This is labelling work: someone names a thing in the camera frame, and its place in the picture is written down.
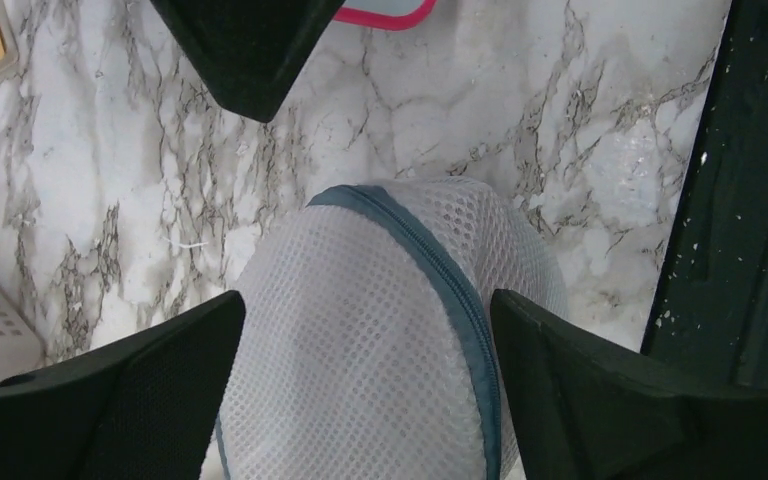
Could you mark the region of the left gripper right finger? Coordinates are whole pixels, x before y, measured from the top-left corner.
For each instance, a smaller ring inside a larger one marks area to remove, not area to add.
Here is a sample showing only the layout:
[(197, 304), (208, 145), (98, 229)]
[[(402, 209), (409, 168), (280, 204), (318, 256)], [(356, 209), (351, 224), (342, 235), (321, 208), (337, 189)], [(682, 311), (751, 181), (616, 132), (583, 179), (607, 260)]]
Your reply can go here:
[(498, 290), (491, 322), (529, 479), (768, 479), (768, 390), (715, 385)]

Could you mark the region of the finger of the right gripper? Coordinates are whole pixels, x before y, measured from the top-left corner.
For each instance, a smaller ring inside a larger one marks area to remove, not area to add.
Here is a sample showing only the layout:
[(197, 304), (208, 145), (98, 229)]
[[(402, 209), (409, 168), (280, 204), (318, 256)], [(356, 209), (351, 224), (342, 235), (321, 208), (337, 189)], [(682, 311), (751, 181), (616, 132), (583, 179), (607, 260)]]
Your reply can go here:
[(273, 120), (339, 0), (152, 0), (220, 107)]

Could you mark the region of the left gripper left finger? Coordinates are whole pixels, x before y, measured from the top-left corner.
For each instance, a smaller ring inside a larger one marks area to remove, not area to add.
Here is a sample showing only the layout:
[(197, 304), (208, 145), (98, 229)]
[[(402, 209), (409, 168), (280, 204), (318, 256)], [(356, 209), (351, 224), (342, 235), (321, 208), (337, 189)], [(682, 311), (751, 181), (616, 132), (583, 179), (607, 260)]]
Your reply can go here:
[(0, 382), (0, 479), (196, 479), (243, 330), (225, 292)]

